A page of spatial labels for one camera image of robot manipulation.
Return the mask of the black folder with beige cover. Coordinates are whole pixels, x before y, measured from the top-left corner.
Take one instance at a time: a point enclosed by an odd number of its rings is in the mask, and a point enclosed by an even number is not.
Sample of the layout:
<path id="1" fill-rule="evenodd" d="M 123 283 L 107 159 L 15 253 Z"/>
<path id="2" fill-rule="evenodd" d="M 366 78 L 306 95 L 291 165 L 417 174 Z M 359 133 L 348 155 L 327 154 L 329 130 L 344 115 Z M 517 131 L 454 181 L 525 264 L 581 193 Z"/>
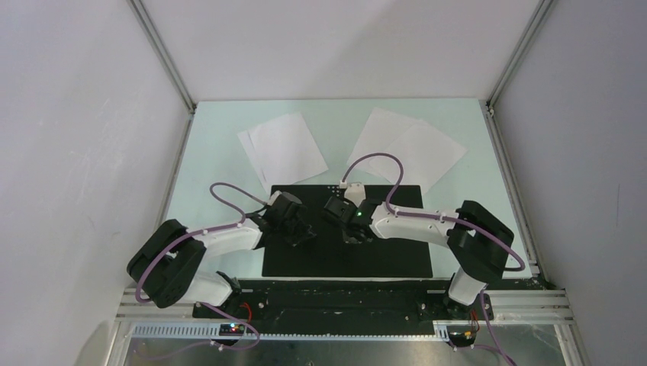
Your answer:
<path id="1" fill-rule="evenodd" d="M 279 237 L 267 239 L 264 278 L 432 278 L 429 244 L 406 239 L 373 239 L 351 243 L 327 222 L 324 205 L 344 190 L 333 185 L 274 185 L 272 191 L 293 194 L 307 207 L 304 221 L 317 236 L 293 246 Z"/>

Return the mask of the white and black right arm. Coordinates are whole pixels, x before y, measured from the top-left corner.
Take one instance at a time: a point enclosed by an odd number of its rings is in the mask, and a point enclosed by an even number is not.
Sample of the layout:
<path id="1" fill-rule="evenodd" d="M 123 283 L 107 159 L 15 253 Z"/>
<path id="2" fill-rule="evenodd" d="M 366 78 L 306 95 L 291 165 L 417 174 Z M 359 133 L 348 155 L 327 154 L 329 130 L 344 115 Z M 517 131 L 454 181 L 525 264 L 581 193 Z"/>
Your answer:
<path id="1" fill-rule="evenodd" d="M 526 267 L 512 249 L 511 230 L 476 201 L 464 201 L 455 211 L 443 213 L 376 199 L 355 204 L 347 198 L 331 197 L 322 215 L 351 243 L 406 239 L 446 247 L 459 265 L 443 297 L 446 313 L 455 319 L 473 311 L 484 289 L 501 280 L 504 272 Z M 508 266 L 509 258 L 517 266 Z"/>

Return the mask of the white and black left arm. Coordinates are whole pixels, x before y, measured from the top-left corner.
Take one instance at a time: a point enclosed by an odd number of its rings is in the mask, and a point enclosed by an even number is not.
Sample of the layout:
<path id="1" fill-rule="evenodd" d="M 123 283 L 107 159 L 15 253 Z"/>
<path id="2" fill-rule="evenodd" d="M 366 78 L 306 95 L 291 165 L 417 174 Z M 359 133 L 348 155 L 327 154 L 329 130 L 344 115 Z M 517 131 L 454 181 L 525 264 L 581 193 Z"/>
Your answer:
<path id="1" fill-rule="evenodd" d="M 240 283 L 222 271 L 209 271 L 209 259 L 232 252 L 254 251 L 277 240 L 299 246 L 316 238 L 304 220 L 306 206 L 288 192 L 277 191 L 262 208 L 242 213 L 234 223 L 189 231 L 176 219 L 163 222 L 127 264 L 136 283 L 138 303 L 158 308 L 180 301 L 207 303 L 222 317 L 241 308 Z"/>

